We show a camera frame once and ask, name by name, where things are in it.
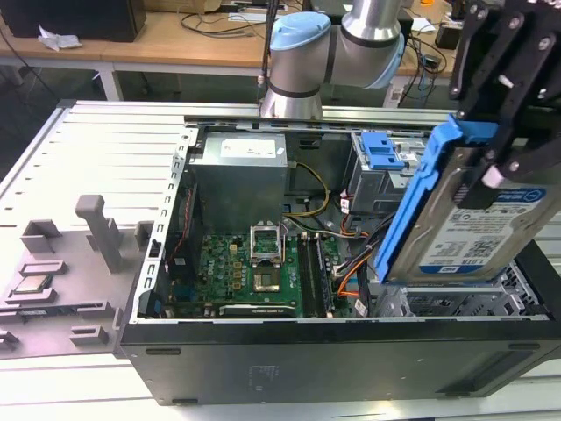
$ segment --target white paper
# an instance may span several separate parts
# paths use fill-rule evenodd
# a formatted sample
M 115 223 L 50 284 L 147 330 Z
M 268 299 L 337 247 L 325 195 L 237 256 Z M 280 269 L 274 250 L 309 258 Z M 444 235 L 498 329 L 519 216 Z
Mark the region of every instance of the white paper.
M 436 27 L 427 18 L 413 18 L 411 29 L 413 31 L 431 32 L 435 31 Z
M 39 42 L 54 51 L 60 51 L 61 48 L 76 48 L 82 46 L 80 40 L 78 40 L 78 37 L 75 35 L 59 35 L 52 33 L 43 29 L 41 25 L 39 25 L 39 31 L 41 32 L 38 36 Z

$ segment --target metal frame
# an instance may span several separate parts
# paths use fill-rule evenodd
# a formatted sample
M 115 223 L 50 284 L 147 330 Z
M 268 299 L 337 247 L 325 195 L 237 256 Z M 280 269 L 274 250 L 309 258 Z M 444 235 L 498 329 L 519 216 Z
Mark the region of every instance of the metal frame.
M 274 232 L 277 242 L 277 251 L 275 253 L 257 253 L 254 249 L 257 243 L 258 232 Z M 250 229 L 250 255 L 253 265 L 258 265 L 264 260 L 271 261 L 278 266 L 282 260 L 281 251 L 281 227 L 278 225 L 255 225 Z

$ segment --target table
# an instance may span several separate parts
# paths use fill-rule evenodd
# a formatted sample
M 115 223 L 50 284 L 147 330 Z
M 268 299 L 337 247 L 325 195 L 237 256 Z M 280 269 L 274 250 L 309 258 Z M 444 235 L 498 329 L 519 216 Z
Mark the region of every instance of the table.
M 423 14 L 433 22 L 438 22 L 449 8 L 450 6 L 444 0 L 436 0 L 430 7 L 423 7 L 419 4 L 419 0 L 415 0 L 412 11 Z M 289 6 L 288 12 L 292 11 L 295 11 L 294 6 Z M 214 20 L 224 16 L 226 15 L 215 15 L 207 17 L 207 19 Z M 8 35 L 9 42 L 30 66 L 95 70 L 101 77 L 103 89 L 109 101 L 123 99 L 117 71 L 259 75 L 263 55 L 261 38 L 253 36 L 241 39 L 212 39 L 182 28 L 178 20 L 175 13 L 147 12 L 145 27 L 135 42 L 118 43 L 85 39 L 82 41 L 82 47 L 59 52 L 47 49 L 36 39 L 14 38 L 8 35 L 6 28 L 4 28 L 4 33 Z M 245 25 L 245 22 L 232 23 L 225 19 L 213 25 L 203 24 L 201 29 L 216 31 L 242 25 Z M 263 34 L 263 25 L 255 28 L 259 34 Z M 427 42 L 432 42 L 434 37 L 435 33 L 421 35 L 421 38 Z M 453 59 L 451 58 L 449 61 L 451 62 L 449 69 L 447 68 L 446 72 L 442 74 L 444 77 L 449 76 L 451 72 Z M 2 39 L 0 39 L 0 65 L 22 65 Z M 388 90 L 385 106 L 397 106 L 395 98 L 401 95 L 403 87 L 415 71 L 416 58 L 407 51 L 398 75 Z
M 444 0 L 436 0 L 431 6 L 421 5 L 419 0 L 415 0 L 409 12 L 413 17 L 415 17 L 415 15 L 419 15 L 427 18 L 433 24 L 438 24 L 443 20 L 445 13 L 448 11 L 451 11 L 451 5 L 446 3 Z M 435 38 L 437 37 L 437 30 L 421 33 L 412 32 L 412 35 L 415 35 L 422 41 L 434 46 Z M 444 54 L 444 57 L 446 57 L 447 65 L 444 68 L 444 71 L 435 80 L 435 84 L 448 85 L 454 69 L 454 62 L 456 61 L 456 50 L 439 51 Z M 431 52 L 430 47 L 427 46 L 423 48 L 423 52 L 438 55 L 434 51 Z M 405 53 L 403 54 L 403 59 L 401 60 L 401 65 L 397 71 L 397 75 L 394 76 L 390 86 L 387 88 L 386 98 L 384 99 L 384 107 L 397 108 L 403 91 L 411 83 L 412 76 L 415 75 L 416 71 L 416 54 L 411 48 L 405 48 Z
M 431 125 L 444 121 L 448 113 L 397 112 L 404 123 L 423 121 Z M 256 117 L 258 114 L 257 106 L 249 104 L 79 101 L 72 107 L 57 108 L 0 183 L 3 222 L 0 288 L 4 287 L 5 275 L 11 274 L 18 261 L 15 256 L 23 246 L 13 239 L 17 240 L 28 218 L 53 218 L 61 230 L 64 225 L 76 229 L 76 222 L 84 224 L 73 212 L 65 214 L 60 207 L 61 202 L 75 203 L 72 195 L 83 193 L 82 181 L 87 181 L 91 189 L 102 189 L 111 177 L 120 179 L 120 193 L 106 199 L 110 209 L 103 211 L 120 226 L 154 218 L 157 197 L 129 193 L 138 193 L 135 178 L 158 180 L 159 172 L 167 172 L 173 150 L 167 150 L 166 144 L 180 136 L 183 117 Z M 328 120 L 346 121 L 389 122 L 398 118 L 394 110 L 347 107 L 324 107 L 323 115 Z M 94 138 L 99 141 L 99 154 L 84 157 L 82 146 L 91 145 Z M 110 154 L 113 154 L 110 163 L 96 159 Z M 49 195 L 52 200 L 43 200 Z M 546 362 L 490 397 L 478 399 L 160 407 L 131 363 L 108 354 L 0 360 L 0 384 L 3 419 L 89 420 L 101 416 L 102 419 L 170 421 L 329 421 L 334 418 L 373 421 L 419 417 L 474 419 L 476 416 L 482 420 L 491 417 L 490 414 L 510 414 L 508 419 L 513 419 L 519 413 L 523 413 L 520 419 L 561 416 L 561 360 Z

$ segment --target computer case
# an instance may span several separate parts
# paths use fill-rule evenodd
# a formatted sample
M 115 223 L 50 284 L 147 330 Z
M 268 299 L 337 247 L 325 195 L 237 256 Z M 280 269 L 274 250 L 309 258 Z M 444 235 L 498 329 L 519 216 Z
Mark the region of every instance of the computer case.
M 143 0 L 0 0 L 11 33 L 39 36 L 39 25 L 79 39 L 133 42 L 146 21 Z

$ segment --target green circuit board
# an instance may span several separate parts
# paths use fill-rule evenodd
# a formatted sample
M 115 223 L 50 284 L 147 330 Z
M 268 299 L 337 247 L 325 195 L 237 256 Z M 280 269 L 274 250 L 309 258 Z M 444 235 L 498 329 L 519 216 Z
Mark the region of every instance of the green circuit board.
M 265 236 L 257 241 L 256 251 L 274 253 L 280 247 L 284 263 L 279 268 L 259 266 L 250 262 L 249 235 L 207 235 L 202 241 L 198 281 L 194 287 L 174 282 L 173 301 L 179 317 L 198 317 L 201 308 L 208 303 L 285 305 L 295 308 L 297 317 L 302 316 L 302 292 L 298 268 L 297 237 L 287 236 L 286 244 L 277 245 L 276 236 Z M 324 258 L 329 265 L 340 262 L 337 242 L 322 242 Z M 272 283 L 278 290 L 259 290 L 255 275 Z

